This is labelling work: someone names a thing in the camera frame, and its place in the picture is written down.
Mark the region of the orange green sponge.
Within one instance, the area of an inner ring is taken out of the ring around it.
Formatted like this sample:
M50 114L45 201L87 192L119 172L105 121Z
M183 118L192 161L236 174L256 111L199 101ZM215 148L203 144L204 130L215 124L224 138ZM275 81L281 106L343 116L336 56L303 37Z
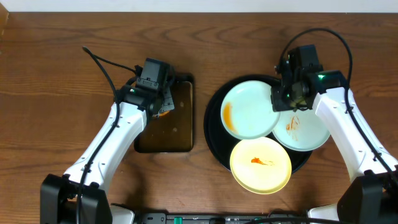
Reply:
M166 114L168 114L170 111L164 111L162 113L159 113L156 115L156 117L161 117L161 116L165 116Z

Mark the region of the light blue plate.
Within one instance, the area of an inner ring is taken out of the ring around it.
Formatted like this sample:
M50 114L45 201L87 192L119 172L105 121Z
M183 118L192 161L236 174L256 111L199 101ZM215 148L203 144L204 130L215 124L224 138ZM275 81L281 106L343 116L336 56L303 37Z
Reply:
M270 84L257 80L241 82L223 97L221 122L232 137L256 139L272 132L280 113L272 109Z
M318 149L330 137L314 110L281 112L272 133L283 146L295 151Z

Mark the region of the light blue plate top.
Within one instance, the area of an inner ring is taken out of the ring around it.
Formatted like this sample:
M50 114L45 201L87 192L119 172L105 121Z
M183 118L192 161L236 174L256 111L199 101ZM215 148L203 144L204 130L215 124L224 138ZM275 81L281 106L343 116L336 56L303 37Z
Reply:
M272 109L270 84L257 80L241 82L223 97L221 122L232 137L256 139L272 132L280 113Z

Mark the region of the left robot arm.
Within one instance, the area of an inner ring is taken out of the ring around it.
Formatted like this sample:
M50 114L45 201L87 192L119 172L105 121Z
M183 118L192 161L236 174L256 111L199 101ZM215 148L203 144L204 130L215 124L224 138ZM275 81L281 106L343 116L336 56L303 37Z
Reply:
M49 174L40 188L41 223L133 223L134 212L110 205L113 176L151 117L164 111L174 68L147 58L120 89L104 125L81 157L62 176Z

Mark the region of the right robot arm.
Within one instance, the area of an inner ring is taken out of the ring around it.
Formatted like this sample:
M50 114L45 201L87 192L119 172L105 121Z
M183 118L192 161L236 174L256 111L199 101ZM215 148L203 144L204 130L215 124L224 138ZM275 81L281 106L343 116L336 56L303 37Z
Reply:
M271 90L273 110L314 110L330 132L351 181L338 203L310 209L309 222L397 223L397 159L362 116L346 77L339 70L325 71L314 45L290 50L275 70L282 81Z

